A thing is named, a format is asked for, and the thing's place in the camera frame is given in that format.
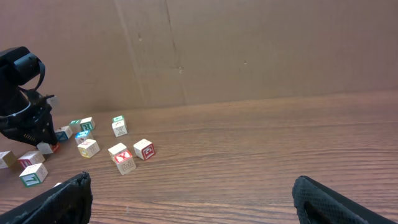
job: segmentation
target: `letter on block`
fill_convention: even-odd
[[[82,131],[91,131],[95,128],[95,123],[92,117],[82,119],[80,121],[80,127]]]
[[[91,134],[90,131],[82,131],[82,132],[77,133],[75,136],[75,140],[78,145],[83,143],[87,139],[93,139],[93,135]]]
[[[155,154],[154,144],[146,139],[143,139],[134,144],[134,152],[142,160],[146,161]]]
[[[124,121],[124,116],[120,115],[120,116],[117,116],[117,117],[112,119],[113,123],[118,122],[118,121]]]
[[[15,161],[17,157],[11,151],[0,152],[0,169],[12,166]]]
[[[58,141],[63,142],[66,141],[72,136],[73,131],[69,126],[64,126],[62,128],[58,128],[55,130],[55,135],[57,136]]]
[[[116,161],[116,166],[122,175],[136,169],[136,164],[134,163],[132,155],[129,151],[120,153],[114,157],[114,160]]]
[[[44,156],[41,152],[39,151],[30,151],[27,152],[25,155],[21,156],[18,159],[19,164],[22,166],[22,168],[26,168],[30,165],[34,164],[39,164],[43,163],[45,161]]]
[[[25,187],[35,186],[41,184],[47,176],[47,169],[43,163],[34,164],[25,168],[20,174],[19,178],[24,183]]]
[[[124,121],[118,121],[118,122],[112,123],[112,128],[113,128],[114,135],[116,137],[127,134],[127,126]]]
[[[85,158],[91,158],[100,151],[100,147],[98,147],[97,141],[92,139],[87,139],[86,141],[78,145],[77,148],[79,149],[81,156]]]
[[[60,143],[58,142],[56,145],[52,146],[49,143],[40,142],[37,145],[37,149],[43,154],[51,154],[57,151],[60,148]]]
[[[123,143],[119,143],[119,144],[113,146],[112,148],[108,149],[108,151],[109,151],[109,155],[111,155],[113,162],[116,162],[114,160],[114,157],[119,155],[122,152],[126,152],[127,147]]]
[[[69,127],[72,129],[73,133],[79,133],[81,131],[80,121],[81,120],[74,120],[69,123]]]

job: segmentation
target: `wooden table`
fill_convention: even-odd
[[[123,114],[129,134],[116,138]],[[298,223],[292,186],[307,175],[398,222],[398,91],[217,103],[54,118],[56,127],[92,116],[101,151],[80,156],[74,139],[25,188],[22,168],[0,170],[0,213],[87,170],[90,223]],[[157,154],[120,175],[107,150],[146,138]],[[1,138],[16,156],[34,148]]]

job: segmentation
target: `brown wall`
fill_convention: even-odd
[[[2,0],[62,113],[398,86],[396,0]]]

